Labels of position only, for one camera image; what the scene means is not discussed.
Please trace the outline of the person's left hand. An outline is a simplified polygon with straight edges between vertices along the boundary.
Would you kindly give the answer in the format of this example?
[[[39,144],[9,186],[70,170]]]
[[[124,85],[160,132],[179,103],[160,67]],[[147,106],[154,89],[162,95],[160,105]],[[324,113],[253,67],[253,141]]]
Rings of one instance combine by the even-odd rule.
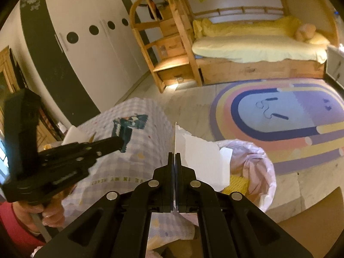
[[[52,199],[47,207],[43,205],[31,206],[25,201],[12,203],[16,218],[31,232],[38,233],[39,230],[31,217],[31,214],[41,214],[41,222],[48,227],[61,227],[65,222],[64,208],[61,199]]]

